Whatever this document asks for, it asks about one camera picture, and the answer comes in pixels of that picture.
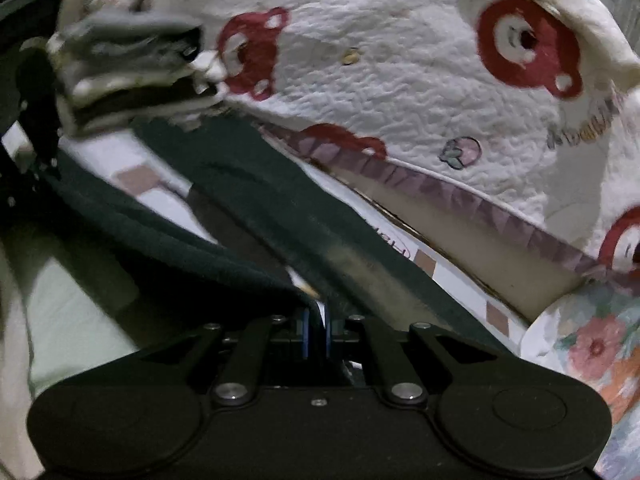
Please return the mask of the dark denim jeans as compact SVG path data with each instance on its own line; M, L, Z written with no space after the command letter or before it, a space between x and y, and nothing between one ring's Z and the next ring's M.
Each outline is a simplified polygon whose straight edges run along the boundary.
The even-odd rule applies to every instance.
M233 116L205 118L193 130L138 120L129 139L154 162L189 181L188 203L202 223L219 211L280 263L293 269L337 316L365 313L398 330L427 322L497 351L498 339L427 274L390 246L351 206ZM58 142L54 194L115 240L151 258L249 292L270 306L292 286L216 234L204 240L140 204Z

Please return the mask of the folded grey clothes stack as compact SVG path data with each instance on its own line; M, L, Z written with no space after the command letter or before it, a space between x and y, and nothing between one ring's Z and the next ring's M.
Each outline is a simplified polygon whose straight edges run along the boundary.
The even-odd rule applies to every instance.
M189 115L220 101L227 70L190 15L101 10L56 32L46 52L68 136L138 117Z

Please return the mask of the floral pastel quilt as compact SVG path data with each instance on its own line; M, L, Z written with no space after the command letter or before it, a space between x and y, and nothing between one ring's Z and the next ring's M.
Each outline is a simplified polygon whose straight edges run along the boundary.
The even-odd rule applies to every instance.
M639 477L639 299L590 283L556 300L529 326L520 357L581 380L602 396L613 430L596 471Z

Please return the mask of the white bear print quilt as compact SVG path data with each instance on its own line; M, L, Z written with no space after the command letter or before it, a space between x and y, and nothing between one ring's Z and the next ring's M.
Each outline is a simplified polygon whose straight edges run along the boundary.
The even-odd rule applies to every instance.
M190 15L226 101L639 290L639 58L600 0L86 0Z

